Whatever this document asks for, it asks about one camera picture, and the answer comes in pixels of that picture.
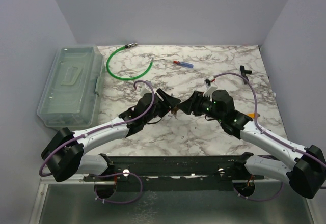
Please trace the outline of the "brass padlock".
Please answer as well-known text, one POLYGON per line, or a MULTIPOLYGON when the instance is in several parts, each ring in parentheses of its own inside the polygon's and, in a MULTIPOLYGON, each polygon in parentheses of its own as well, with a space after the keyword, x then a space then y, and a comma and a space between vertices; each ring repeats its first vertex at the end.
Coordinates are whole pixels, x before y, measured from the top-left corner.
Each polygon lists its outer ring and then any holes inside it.
POLYGON ((179 110, 179 109, 178 109, 177 107, 173 108, 173 109, 171 110, 171 114, 173 114, 173 115, 177 115, 178 110, 179 110))

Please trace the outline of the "green cable lock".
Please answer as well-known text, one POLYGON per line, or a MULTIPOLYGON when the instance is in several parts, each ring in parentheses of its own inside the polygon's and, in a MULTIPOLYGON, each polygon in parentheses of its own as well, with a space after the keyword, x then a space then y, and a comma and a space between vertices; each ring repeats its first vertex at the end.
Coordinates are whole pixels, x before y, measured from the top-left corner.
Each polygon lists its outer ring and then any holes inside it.
POLYGON ((147 75, 149 73, 149 71, 151 70, 152 66, 153 66, 153 60, 151 60, 149 62, 149 65, 146 67, 146 69, 141 72, 140 74, 134 75, 134 76, 129 76, 127 77, 127 73, 126 71, 121 71, 120 73, 114 73, 111 70, 111 61, 114 58, 114 56, 116 56, 116 54, 126 50, 126 49, 131 49, 134 47, 137 47, 138 44, 137 43, 129 43, 129 44, 125 44, 124 46, 121 46, 119 48, 117 48, 116 50, 114 50, 107 58, 106 62, 105 62, 105 69, 107 71, 107 73, 114 79, 116 80, 120 80, 120 81, 136 81, 142 77, 144 77, 145 75, 147 75))

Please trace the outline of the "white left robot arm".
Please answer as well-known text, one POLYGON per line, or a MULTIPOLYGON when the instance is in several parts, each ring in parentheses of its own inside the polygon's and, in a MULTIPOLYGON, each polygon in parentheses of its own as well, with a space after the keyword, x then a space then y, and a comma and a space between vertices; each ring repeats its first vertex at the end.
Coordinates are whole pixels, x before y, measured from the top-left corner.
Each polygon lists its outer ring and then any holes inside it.
POLYGON ((162 118, 179 103, 162 89, 144 93, 137 104, 108 123, 79 131, 65 127, 56 132, 41 153, 48 176, 63 182, 74 174, 92 174, 106 181, 112 177, 113 163, 104 154, 87 153, 108 142, 134 135, 156 117, 162 118))

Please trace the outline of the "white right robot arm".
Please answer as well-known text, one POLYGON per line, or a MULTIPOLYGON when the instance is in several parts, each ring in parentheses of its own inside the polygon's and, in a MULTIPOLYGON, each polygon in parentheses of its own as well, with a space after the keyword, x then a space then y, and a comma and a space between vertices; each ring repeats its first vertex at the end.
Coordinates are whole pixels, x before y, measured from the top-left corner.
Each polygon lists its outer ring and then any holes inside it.
POLYGON ((205 115, 218 121, 227 134, 256 145, 275 157, 271 160, 246 154, 243 162, 234 167, 238 178, 267 176, 288 184, 307 199, 314 198, 325 182, 325 157, 319 147, 293 143, 261 127, 235 109, 233 98, 227 91, 215 90, 211 96, 194 91, 178 108, 187 115, 205 115))

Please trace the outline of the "blue red small screwdriver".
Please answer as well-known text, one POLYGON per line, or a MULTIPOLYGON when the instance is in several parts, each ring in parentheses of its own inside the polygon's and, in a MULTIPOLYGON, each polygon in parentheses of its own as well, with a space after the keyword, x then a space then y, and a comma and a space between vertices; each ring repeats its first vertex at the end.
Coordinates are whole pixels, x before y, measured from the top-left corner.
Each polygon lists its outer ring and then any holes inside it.
POLYGON ((194 67, 193 64, 186 63, 186 62, 173 61, 173 63, 178 65, 178 66, 185 67, 185 68, 190 68, 190 69, 192 69, 194 67))

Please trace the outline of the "yellow utility knife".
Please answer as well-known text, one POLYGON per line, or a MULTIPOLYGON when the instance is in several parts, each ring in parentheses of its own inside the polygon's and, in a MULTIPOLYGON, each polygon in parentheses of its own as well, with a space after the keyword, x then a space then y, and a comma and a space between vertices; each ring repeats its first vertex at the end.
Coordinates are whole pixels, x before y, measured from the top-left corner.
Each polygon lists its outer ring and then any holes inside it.
POLYGON ((247 114, 247 116, 253 119, 255 117, 257 117, 257 118, 260 117, 260 114, 259 113, 257 113, 257 114, 251 113, 251 114, 247 114))

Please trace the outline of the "black T-shaped tool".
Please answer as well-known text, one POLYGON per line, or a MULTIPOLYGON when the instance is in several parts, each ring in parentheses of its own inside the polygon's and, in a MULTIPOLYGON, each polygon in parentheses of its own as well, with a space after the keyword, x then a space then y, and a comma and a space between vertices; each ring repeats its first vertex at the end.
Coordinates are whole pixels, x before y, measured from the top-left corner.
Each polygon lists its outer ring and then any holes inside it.
POLYGON ((248 75, 252 74, 252 70, 247 70, 244 65, 240 65, 240 73, 244 78, 244 84, 247 85, 249 83, 248 75))

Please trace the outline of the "clear plastic storage box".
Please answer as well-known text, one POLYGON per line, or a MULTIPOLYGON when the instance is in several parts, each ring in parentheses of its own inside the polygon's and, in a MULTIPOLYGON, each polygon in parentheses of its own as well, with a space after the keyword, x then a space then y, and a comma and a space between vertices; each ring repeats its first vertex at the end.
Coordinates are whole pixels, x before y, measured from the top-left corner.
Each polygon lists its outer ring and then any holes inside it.
POLYGON ((37 115, 48 128, 72 131, 98 123, 105 67, 92 45, 59 49, 53 61, 37 115))

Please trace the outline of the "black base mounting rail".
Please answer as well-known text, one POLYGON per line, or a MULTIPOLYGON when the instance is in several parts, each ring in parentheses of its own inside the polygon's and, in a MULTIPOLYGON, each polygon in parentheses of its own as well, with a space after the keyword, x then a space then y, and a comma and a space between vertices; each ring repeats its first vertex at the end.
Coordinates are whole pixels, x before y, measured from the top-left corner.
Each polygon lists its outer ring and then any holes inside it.
POLYGON ((115 183, 119 192, 138 191, 232 191, 233 182, 245 183, 250 173, 244 156, 112 156, 109 173, 129 170, 137 177, 122 175, 102 178, 84 177, 97 186, 115 183))

